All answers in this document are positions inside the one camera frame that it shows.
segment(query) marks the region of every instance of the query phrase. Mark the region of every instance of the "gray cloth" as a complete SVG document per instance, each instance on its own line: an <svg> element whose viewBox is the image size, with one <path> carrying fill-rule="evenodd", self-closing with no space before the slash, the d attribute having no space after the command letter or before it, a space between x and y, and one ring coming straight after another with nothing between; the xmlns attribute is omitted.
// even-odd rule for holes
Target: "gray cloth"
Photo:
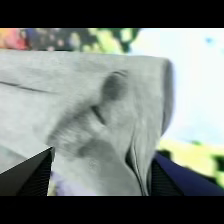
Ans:
<svg viewBox="0 0 224 224"><path fill-rule="evenodd" d="M55 146L69 195L149 195L171 112L166 59L0 50L0 145L24 159Z"/></svg>

